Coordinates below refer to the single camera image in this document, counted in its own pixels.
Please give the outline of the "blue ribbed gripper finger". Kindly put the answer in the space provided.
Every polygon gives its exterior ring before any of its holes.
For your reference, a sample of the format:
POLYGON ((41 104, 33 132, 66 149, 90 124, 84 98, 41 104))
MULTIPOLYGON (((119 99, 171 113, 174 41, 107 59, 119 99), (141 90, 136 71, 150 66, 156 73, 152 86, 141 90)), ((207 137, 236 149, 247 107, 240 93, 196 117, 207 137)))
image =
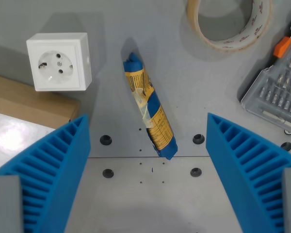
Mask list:
POLYGON ((83 115, 47 134, 0 167, 20 178, 26 233, 62 233, 91 151, 83 115))
POLYGON ((208 113, 206 149, 244 233, 284 232, 282 173, 291 154, 208 113))

